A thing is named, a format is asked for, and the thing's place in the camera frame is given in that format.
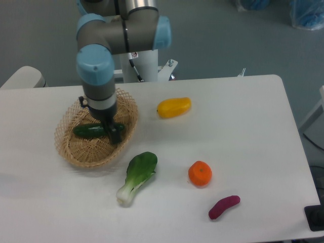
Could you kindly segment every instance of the black cable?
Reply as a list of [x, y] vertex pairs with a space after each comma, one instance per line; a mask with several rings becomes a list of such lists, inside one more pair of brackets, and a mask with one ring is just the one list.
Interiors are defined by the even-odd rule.
[[121, 22], [121, 24], [123, 25], [123, 32], [124, 32], [124, 42], [125, 42], [125, 48], [126, 48], [126, 52], [130, 52], [130, 44], [128, 43], [128, 34], [127, 34], [127, 28], [126, 28], [126, 23], [123, 20]]
[[114, 2], [114, 5], [115, 5], [115, 12], [116, 12], [116, 15], [120, 15], [118, 0], [114, 0], [113, 2]]
[[318, 148], [318, 149], [324, 151], [324, 148], [318, 146], [316, 143], [314, 143], [312, 140], [310, 140], [310, 138], [307, 137], [306, 134], [303, 133], [303, 136], [308, 140], [308, 142], [310, 142], [311, 144], [313, 144], [316, 148]]
[[136, 72], [136, 76], [137, 76], [137, 78], [138, 78], [138, 82], [144, 82], [144, 80], [142, 79], [141, 75], [140, 75], [139, 72], [137, 71], [137, 68], [135, 67], [135, 64], [134, 64], [133, 60], [132, 60], [132, 59], [129, 59], [129, 61], [130, 61], [130, 64], [131, 64], [132, 68], [133, 68], [133, 69], [135, 70], [135, 72]]
[[324, 167], [322, 167], [322, 166], [309, 166], [309, 167], [311, 167], [311, 168], [321, 168], [321, 169], [324, 169]]
[[309, 243], [307, 240], [305, 239], [293, 239], [292, 240], [293, 243]]

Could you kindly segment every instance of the woven basket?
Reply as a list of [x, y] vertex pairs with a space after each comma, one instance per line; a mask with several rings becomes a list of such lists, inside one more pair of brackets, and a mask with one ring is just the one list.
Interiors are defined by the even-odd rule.
[[88, 109], [82, 109], [77, 100], [68, 108], [55, 131], [55, 146], [59, 154], [75, 166], [93, 168], [112, 161], [125, 147], [137, 124], [137, 105], [129, 93], [116, 89], [117, 114], [115, 122], [125, 125], [121, 132], [122, 142], [111, 144], [108, 137], [85, 139], [76, 136], [72, 129], [81, 124], [98, 123]]

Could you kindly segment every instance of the blue plastic bag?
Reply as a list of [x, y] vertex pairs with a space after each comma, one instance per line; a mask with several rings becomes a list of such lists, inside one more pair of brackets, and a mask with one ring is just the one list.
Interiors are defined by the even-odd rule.
[[321, 29], [324, 27], [324, 0], [292, 0], [290, 16], [295, 28]]
[[261, 10], [266, 8], [270, 0], [236, 0], [236, 6], [239, 11], [243, 10]]

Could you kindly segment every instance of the white chair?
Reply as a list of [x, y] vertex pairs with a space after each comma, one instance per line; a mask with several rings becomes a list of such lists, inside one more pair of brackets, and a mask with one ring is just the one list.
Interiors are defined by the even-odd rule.
[[41, 72], [36, 68], [24, 66], [19, 68], [0, 90], [28, 89], [48, 87]]
[[319, 118], [319, 116], [324, 111], [324, 86], [320, 87], [319, 92], [321, 95], [321, 99], [305, 116], [305, 118], [300, 122], [298, 126], [298, 130], [302, 134], [314, 123], [314, 121], [316, 121], [316, 119]]

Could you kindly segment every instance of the green cucumber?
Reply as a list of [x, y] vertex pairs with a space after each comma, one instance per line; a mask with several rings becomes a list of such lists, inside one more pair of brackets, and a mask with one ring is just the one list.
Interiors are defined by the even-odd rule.
[[[125, 125], [121, 123], [115, 123], [115, 127], [119, 129], [119, 131], [125, 129]], [[107, 136], [107, 133], [100, 123], [78, 125], [73, 128], [73, 133], [82, 138], [100, 138], [102, 136]]]

